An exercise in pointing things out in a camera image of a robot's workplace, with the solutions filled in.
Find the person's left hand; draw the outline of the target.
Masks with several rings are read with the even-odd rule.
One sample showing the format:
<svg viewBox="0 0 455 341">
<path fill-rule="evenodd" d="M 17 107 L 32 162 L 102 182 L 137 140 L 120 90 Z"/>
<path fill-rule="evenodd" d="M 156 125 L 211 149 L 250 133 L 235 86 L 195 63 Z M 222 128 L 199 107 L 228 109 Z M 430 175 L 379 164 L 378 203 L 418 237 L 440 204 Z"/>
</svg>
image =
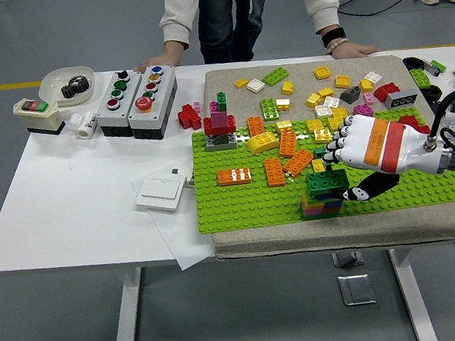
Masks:
<svg viewBox="0 0 455 341">
<path fill-rule="evenodd" d="M 337 40 L 327 49 L 327 54 L 331 55 L 334 59 L 354 59 L 354 58 L 365 58 L 371 53 L 378 52 L 379 49 L 374 45 L 361 45 L 351 43 L 348 40 Z"/>
</svg>

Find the person's right hand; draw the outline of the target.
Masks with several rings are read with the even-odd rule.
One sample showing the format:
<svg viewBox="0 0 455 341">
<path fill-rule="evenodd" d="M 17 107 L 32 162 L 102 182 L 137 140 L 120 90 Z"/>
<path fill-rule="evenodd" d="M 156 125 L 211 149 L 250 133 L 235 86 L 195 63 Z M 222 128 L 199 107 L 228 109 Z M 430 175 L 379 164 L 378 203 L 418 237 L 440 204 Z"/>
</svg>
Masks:
<svg viewBox="0 0 455 341">
<path fill-rule="evenodd" d="M 179 66 L 183 53 L 162 53 L 158 56 L 145 59 L 140 62 L 133 70 L 136 72 L 145 72 L 148 66 Z"/>
</svg>

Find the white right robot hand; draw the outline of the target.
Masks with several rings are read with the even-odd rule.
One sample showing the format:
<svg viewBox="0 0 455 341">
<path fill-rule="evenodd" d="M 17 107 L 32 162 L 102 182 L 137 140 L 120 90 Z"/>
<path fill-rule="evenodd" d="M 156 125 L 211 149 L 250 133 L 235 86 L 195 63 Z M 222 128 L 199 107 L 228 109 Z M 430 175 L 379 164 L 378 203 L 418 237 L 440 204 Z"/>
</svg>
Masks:
<svg viewBox="0 0 455 341">
<path fill-rule="evenodd" d="M 342 200 L 366 201 L 396 186 L 406 170 L 442 173 L 451 157 L 437 137 L 397 121 L 356 114 L 342 122 L 322 161 L 372 170 L 357 186 L 332 193 Z"/>
</svg>

